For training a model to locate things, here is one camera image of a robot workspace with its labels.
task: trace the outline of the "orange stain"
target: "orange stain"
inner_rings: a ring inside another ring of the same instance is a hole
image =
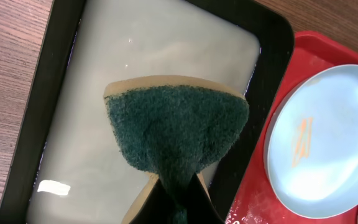
[[[293,159],[292,159],[292,167],[296,167],[302,158],[305,159],[309,158],[312,122],[313,122],[312,117],[308,119],[303,119],[301,124],[299,125],[297,134],[294,136],[292,140],[292,148],[294,152]]]

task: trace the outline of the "green sponge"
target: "green sponge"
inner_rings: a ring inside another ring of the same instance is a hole
[[[158,174],[178,204],[193,174],[227,153],[249,113],[245,98],[228,87],[181,76],[112,83],[104,99],[122,155]]]

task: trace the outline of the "sponge edge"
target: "sponge edge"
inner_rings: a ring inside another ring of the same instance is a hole
[[[193,174],[220,160],[239,137],[248,104],[218,83],[165,76],[164,82],[157,78],[147,83],[148,78],[109,85],[108,116],[127,162],[158,174],[166,191],[181,203]]]

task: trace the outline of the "tabletop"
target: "tabletop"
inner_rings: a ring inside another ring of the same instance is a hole
[[[294,31],[315,30],[358,53],[358,1],[257,0]],[[0,200],[52,0],[0,0]]]

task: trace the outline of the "wood grain surface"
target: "wood grain surface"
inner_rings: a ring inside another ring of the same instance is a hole
[[[358,0],[258,0],[358,52]],[[52,0],[0,0],[0,199]]]

